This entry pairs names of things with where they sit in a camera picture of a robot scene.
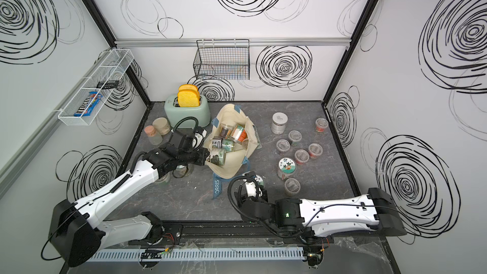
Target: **plastic container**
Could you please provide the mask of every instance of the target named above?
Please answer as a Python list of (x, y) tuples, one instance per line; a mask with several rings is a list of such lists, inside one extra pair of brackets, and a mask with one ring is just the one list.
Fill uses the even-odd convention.
[(294, 160), (296, 161), (296, 164), (303, 165), (309, 161), (309, 154), (304, 149), (298, 149), (294, 153)]
[(233, 131), (233, 126), (221, 123), (219, 127), (218, 136), (223, 139), (228, 139)]
[(154, 126), (147, 126), (146, 128), (144, 128), (144, 132), (146, 133), (152, 145), (162, 144), (162, 136), (155, 130)]
[(308, 147), (308, 153), (310, 158), (316, 159), (323, 153), (323, 147), (318, 143), (311, 143)]
[(165, 136), (171, 131), (171, 125), (166, 118), (157, 118), (152, 122), (155, 130), (161, 135)]
[(326, 128), (328, 128), (328, 121), (324, 118), (318, 118), (315, 122), (316, 131), (323, 132)]
[(242, 141), (242, 147), (243, 147), (245, 150), (247, 150), (247, 148), (248, 148), (248, 139), (245, 139), (245, 140), (243, 140), (243, 141)]
[(295, 194), (299, 193), (300, 190), (301, 190), (301, 184), (300, 184), (300, 182), (298, 180), (296, 180), (294, 178), (289, 178), (284, 183), (284, 192), (289, 197), (292, 197)]
[(277, 176), (286, 180), (296, 173), (296, 163), (291, 158), (282, 158), (277, 163)]
[(288, 137), (289, 137), (289, 143), (291, 143), (292, 146), (296, 146), (298, 142), (301, 141), (301, 139), (303, 138), (301, 136), (301, 132), (297, 130), (291, 130), (289, 132)]
[(171, 181), (171, 174), (167, 173), (164, 177), (154, 181), (155, 184), (168, 184)]
[(291, 149), (291, 144), (288, 140), (281, 139), (276, 143), (277, 154), (283, 156)]
[(272, 116), (271, 131), (277, 135), (283, 134), (286, 130), (287, 115), (282, 112), (276, 112)]
[(188, 164), (186, 165), (178, 165), (176, 169), (172, 172), (172, 175), (176, 179), (180, 179), (183, 177), (187, 177), (191, 175), (191, 173), (194, 170), (194, 165), (193, 164)]

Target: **marble surface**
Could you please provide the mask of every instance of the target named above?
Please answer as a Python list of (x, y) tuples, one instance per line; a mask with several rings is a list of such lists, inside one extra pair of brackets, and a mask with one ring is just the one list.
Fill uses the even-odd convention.
[[(227, 103), (210, 103), (211, 118)], [(315, 120), (324, 117), (319, 102), (234, 102), (240, 105), (242, 111), (257, 126), (262, 148), (257, 149), (250, 157), (252, 170), (265, 179), (265, 188), (269, 202), (287, 198), (284, 194), (284, 181), (276, 174), (276, 166), (283, 156), (277, 155), (276, 143), (279, 139), (286, 139), (290, 130), (298, 130), (302, 140), (285, 156), (293, 157), (297, 149), (308, 149), (309, 144), (319, 143), (323, 147), (323, 154), (305, 165), (298, 165), (294, 175), (300, 184), (301, 191), (295, 198), (316, 200), (343, 199), (353, 197), (352, 188), (348, 181), (338, 150), (329, 129), (324, 133), (315, 131)], [(272, 133), (270, 125), (275, 112), (288, 115), (286, 131), (282, 135)], [(154, 119), (166, 117), (164, 103), (155, 103), (149, 114), (146, 125), (151, 125)], [(134, 150), (133, 156), (139, 151), (149, 151), (154, 146), (150, 144), (145, 133)], [(239, 173), (247, 171), (243, 165)], [(151, 211), (162, 220), (240, 220), (240, 215), (232, 208), (227, 197), (228, 182), (222, 183), (222, 193), (213, 199), (213, 173), (208, 166), (195, 166), (193, 173), (181, 179), (171, 176), (168, 184), (150, 184), (124, 204), (115, 209), (108, 217), (110, 220), (123, 219), (140, 215), (141, 212)]]

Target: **black frame edge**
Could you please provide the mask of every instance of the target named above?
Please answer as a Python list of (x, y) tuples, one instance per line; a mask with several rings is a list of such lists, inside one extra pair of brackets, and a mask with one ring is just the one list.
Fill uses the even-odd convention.
[[(115, 36), (112, 33), (112, 30), (110, 30), (110, 27), (108, 26), (108, 23), (105, 21), (105, 18), (101, 14), (100, 10), (98, 9), (98, 6), (94, 2), (94, 0), (82, 0), (86, 9), (90, 13), (91, 17), (93, 18), (96, 26), (100, 30), (101, 34), (103, 37), (105, 37), (105, 40), (107, 41), (108, 45), (110, 47), (116, 47), (115, 44)], [(149, 96), (147, 95), (146, 91), (144, 90), (142, 84), (140, 83), (139, 79), (135, 75), (133, 69), (131, 66), (126, 70), (126, 75), (129, 77), (130, 81), (132, 82), (133, 86), (137, 90), (140, 98), (146, 105), (146, 107), (150, 106), (150, 99)]]
[(328, 125), (333, 135), (333, 141), (335, 141), (335, 145), (337, 146), (338, 154), (340, 155), (340, 159), (341, 162), (343, 163), (345, 173), (347, 174), (348, 181), (350, 182), (350, 186), (352, 187), (352, 192), (354, 193), (354, 197), (360, 196), (361, 195), (360, 189), (358, 188), (357, 181), (355, 180), (355, 176), (352, 172), (352, 168), (350, 167), (350, 163), (348, 162), (347, 155), (345, 154), (345, 149), (343, 149), (340, 139), (338, 138), (337, 130), (335, 129), (335, 126), (333, 125), (333, 122), (330, 118), (330, 113), (328, 112), (328, 109), (326, 108), (325, 104), (322, 103), (321, 107), (323, 108), (323, 112), (325, 113), (326, 119), (328, 120)]
[(354, 33), (352, 34), (351, 37), (352, 41), (350, 42), (350, 46), (348, 47), (348, 49), (345, 50), (345, 53), (343, 54), (340, 63), (338, 64), (337, 70), (333, 75), (332, 81), (328, 86), (328, 90), (326, 90), (325, 97), (323, 98), (325, 105), (332, 98), (333, 92), (335, 88), (337, 88), (338, 82), (340, 81), (340, 78), (343, 75), (343, 72), (345, 71), (348, 62), (350, 61), (350, 58), (352, 57), (352, 54), (356, 46), (358, 45), (360, 38), (362, 37), (362, 33), (365, 30), (365, 27), (367, 26), (367, 22), (369, 21), (370, 16), (374, 12), (375, 6), (377, 5), (378, 1), (379, 0), (367, 0), (367, 4), (365, 5), (364, 10), (362, 11), (362, 15), (358, 19), (357, 26), (355, 27)]
[(142, 131), (144, 129), (144, 126), (147, 122), (147, 119), (149, 118), (149, 113), (154, 107), (155, 102), (151, 102), (149, 106), (146, 108), (146, 111), (144, 112), (144, 115), (142, 116), (142, 119), (140, 120), (139, 126), (137, 127), (137, 130), (135, 131), (134, 136), (132, 137), (132, 141), (130, 142), (129, 148), (127, 148), (127, 151), (125, 153), (125, 156), (122, 160), (122, 163), (120, 164), (120, 168), (118, 169), (117, 172), (117, 177), (122, 175), (123, 173), (126, 172), (127, 167), (129, 166), (129, 161), (132, 157), (133, 151), (135, 150), (135, 147), (137, 146), (137, 142), (139, 141), (140, 135), (142, 134)]

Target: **wall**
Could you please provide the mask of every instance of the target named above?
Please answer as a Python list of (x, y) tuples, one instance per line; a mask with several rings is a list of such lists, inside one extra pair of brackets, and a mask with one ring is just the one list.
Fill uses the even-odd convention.
[(487, 0), (383, 0), (328, 109), (360, 190), (379, 186), (408, 235), (401, 273), (484, 272)]
[[(17, 11), (29, 10), (33, 6), (42, 9), (28, 1), (18, 0), (16, 3), (20, 7)], [(7, 42), (33, 44), (44, 28), (28, 36), (18, 31), (15, 31), (17, 35), (8, 35), (7, 17), (13, 15), (9, 13), (14, 9), (5, 8), (6, 4), (0, 0), (0, 68), (4, 76), (1, 85), (7, 96), (0, 110), (3, 114), (0, 155), (4, 160), (8, 160), (9, 155), (56, 108), (107, 47), (81, 0), (44, 0), (44, 3), (52, 3), (58, 16), (58, 35), (55, 38), (43, 35), (56, 43), (55, 48), (49, 49), (49, 55), (39, 52), (37, 56), (26, 58), (24, 51), (19, 51), (9, 54), (7, 59)], [(76, 21), (80, 19), (83, 19), (83, 25), (78, 31), (80, 26)], [(136, 64), (134, 67), (141, 77), (140, 69)], [(65, 198), (73, 201), (113, 180), (144, 111), (142, 100), (124, 77), (92, 125), (61, 124), (58, 127), (0, 200), (2, 273), (60, 271), (62, 259), (43, 261), (40, 258), (53, 207)], [(48, 244), (44, 256), (55, 258), (58, 253)]]
[[(95, 1), (117, 39), (211, 39), (350, 37), (367, 0)], [(368, 32), (371, 44), (364, 46), (373, 46), (373, 28)], [(175, 87), (194, 82), (196, 50), (132, 49), (154, 83), (151, 100), (164, 101)], [(196, 84), (206, 87), (202, 94), (210, 100), (321, 100), (343, 51), (344, 46), (251, 47), (245, 79), (210, 70)]]

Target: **metal frame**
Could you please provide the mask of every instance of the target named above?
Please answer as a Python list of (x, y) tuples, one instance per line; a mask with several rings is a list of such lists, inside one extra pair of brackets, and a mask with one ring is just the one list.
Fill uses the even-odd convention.
[[(115, 44), (122, 48), (135, 47), (197, 47), (196, 42), (201, 38), (149, 38), (149, 39), (117, 39)], [(215, 46), (349, 46), (349, 37), (308, 37), (308, 38), (249, 38), (250, 42), (239, 41), (234, 38), (205, 39), (213, 40)]]

